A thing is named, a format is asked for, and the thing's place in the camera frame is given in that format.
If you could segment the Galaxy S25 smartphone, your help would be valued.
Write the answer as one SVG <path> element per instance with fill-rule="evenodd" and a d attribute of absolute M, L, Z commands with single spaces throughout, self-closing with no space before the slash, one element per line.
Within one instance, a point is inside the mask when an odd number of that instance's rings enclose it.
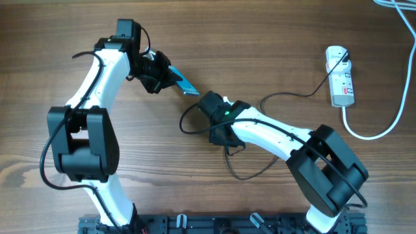
<path fill-rule="evenodd" d="M 185 78 L 185 76 L 175 67 L 169 66 L 170 70 L 181 78 L 181 81 L 176 82 L 176 86 L 182 91 L 186 96 L 196 96 L 198 97 L 200 93 L 196 90 L 194 86 Z"/>

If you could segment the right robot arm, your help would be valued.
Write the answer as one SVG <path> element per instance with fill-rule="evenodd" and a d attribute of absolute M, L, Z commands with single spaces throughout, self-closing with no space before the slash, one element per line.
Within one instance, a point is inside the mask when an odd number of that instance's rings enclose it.
<path fill-rule="evenodd" d="M 351 198 L 362 199 L 359 190 L 369 173 L 331 127 L 294 127 L 212 91 L 196 106 L 209 119 L 211 143 L 225 148 L 254 144 L 285 162 L 310 203 L 305 219 L 315 231 L 332 231 L 343 211 L 352 206 Z"/>

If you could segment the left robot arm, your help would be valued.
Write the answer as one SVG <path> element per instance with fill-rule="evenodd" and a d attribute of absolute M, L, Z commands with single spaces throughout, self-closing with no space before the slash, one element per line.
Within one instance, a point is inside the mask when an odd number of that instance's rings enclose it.
<path fill-rule="evenodd" d="M 145 230 L 116 173 L 120 148 L 109 112 L 121 84 L 138 79 L 157 94 L 184 81 L 161 51 L 140 51 L 144 31 L 133 19 L 119 19 L 116 33 L 100 38 L 89 52 L 94 61 L 77 93 L 47 114 L 41 178 L 52 189 L 85 189 L 100 214 L 95 227 L 103 233 Z"/>

